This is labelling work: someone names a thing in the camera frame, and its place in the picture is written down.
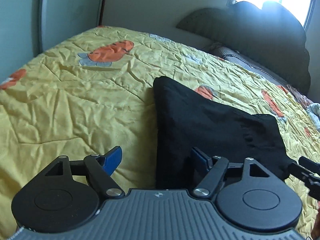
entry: metal screw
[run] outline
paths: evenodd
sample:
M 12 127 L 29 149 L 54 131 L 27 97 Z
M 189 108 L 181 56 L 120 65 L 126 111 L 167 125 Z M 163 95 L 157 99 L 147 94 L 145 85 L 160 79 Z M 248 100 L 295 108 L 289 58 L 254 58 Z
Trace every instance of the metal screw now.
M 205 197 L 210 194 L 210 191 L 205 188 L 196 188 L 193 191 L 193 194 L 195 194 L 197 197 Z
M 119 188 L 110 188 L 106 191 L 106 193 L 110 197 L 119 197 L 122 194 L 122 190 Z

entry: ridged gray surface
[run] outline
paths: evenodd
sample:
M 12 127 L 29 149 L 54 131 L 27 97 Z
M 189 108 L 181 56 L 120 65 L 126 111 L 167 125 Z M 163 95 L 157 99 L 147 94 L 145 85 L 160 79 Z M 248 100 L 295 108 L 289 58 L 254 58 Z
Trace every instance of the ridged gray surface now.
M 302 240 L 293 230 L 278 235 L 254 235 L 233 228 L 208 201 L 185 190 L 132 190 L 109 200 L 86 225 L 65 233 L 43 234 L 20 229 L 14 240 Z

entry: bed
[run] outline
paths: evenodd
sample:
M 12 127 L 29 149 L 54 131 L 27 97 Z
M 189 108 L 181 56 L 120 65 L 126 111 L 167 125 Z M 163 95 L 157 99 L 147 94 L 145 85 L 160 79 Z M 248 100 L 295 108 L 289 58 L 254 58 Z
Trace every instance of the bed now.
M 116 52 L 113 57 L 108 49 Z M 0 238 L 16 229 L 13 196 L 59 155 L 79 160 L 120 145 L 123 160 L 113 179 L 125 191 L 155 186 L 152 84 L 159 76 L 193 90 L 208 85 L 217 92 L 212 100 L 250 114 L 272 114 L 261 93 L 268 91 L 287 117 L 277 119 L 287 155 L 320 162 L 319 133 L 290 93 L 240 65 L 169 39 L 97 27 L 40 54 L 1 86 Z M 297 230 L 308 236 L 317 203 L 302 182 L 290 177 L 286 183 L 303 201 Z

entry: white wall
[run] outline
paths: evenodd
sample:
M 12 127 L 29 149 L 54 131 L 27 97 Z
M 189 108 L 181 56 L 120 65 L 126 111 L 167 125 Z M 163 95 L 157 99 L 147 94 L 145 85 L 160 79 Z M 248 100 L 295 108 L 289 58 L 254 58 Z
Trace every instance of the white wall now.
M 210 40 L 178 30 L 175 25 L 196 9 L 225 7 L 227 2 L 228 0 L 106 0 L 102 23 L 154 33 L 202 48 Z
M 0 83 L 39 52 L 39 0 L 0 0 Z
M 320 0 L 316 0 L 310 25 L 307 29 L 306 48 L 310 54 L 309 73 L 311 87 L 308 97 L 320 102 Z

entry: wrinkled fabric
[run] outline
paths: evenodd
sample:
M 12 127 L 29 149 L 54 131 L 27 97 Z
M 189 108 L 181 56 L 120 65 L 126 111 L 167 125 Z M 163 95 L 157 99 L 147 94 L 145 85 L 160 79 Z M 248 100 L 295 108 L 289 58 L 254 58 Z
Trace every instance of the wrinkled fabric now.
M 273 101 L 271 96 L 268 94 L 267 91 L 262 90 L 261 91 L 264 100 L 266 100 L 271 108 L 271 111 L 274 112 L 278 117 L 284 117 L 284 114 L 281 112 L 277 104 Z
M 251 115 L 219 104 L 164 76 L 155 79 L 153 90 L 158 123 L 157 189 L 192 188 L 200 183 L 193 179 L 193 147 L 231 163 L 254 158 L 279 179 L 289 177 L 288 166 L 294 160 L 286 155 L 272 115 Z
M 133 49 L 111 66 L 81 66 L 79 53 L 129 40 Z M 185 55 L 194 55 L 201 64 Z M 16 229 L 13 196 L 59 155 L 81 160 L 104 154 L 116 145 L 123 160 L 112 175 L 125 190 L 155 186 L 157 123 L 152 84 L 167 76 L 194 90 L 207 85 L 214 101 L 249 114 L 270 114 L 265 89 L 288 118 L 277 120 L 287 155 L 320 162 L 319 133 L 291 94 L 228 61 L 148 33 L 123 28 L 94 28 L 40 54 L 23 66 L 26 75 L 0 90 L 0 238 Z M 310 131 L 310 138 L 304 128 Z M 297 230 L 310 234 L 316 201 L 302 182 L 286 183 L 303 201 Z
M 277 86 L 278 88 L 282 89 L 285 94 L 288 94 L 289 91 L 284 86 Z
M 0 89 L 7 89 L 9 87 L 15 86 L 17 82 L 26 75 L 26 70 L 21 68 L 10 75 L 5 81 L 0 84 Z
M 195 57 L 195 56 L 193 56 L 193 55 L 186 55 L 186 58 L 187 58 L 188 60 L 191 60 L 192 62 L 198 64 L 198 65 L 201 65 L 201 64 L 202 64 L 201 59 L 199 59 L 199 58 L 197 58 L 197 57 Z
M 313 104 L 313 102 L 309 98 L 300 94 L 299 91 L 291 85 L 287 85 L 287 89 L 294 96 L 295 100 L 303 107 L 304 110 L 307 109 L 308 105 Z
M 311 121 L 314 123 L 317 131 L 320 132 L 320 104 L 319 103 L 313 103 L 311 105 L 308 105 L 306 112 L 310 116 Z
M 206 85 L 197 87 L 195 89 L 195 92 L 197 92 L 199 95 L 203 96 L 204 98 L 207 98 L 210 100 L 213 99 L 214 97 L 218 97 L 218 93 L 214 89 Z

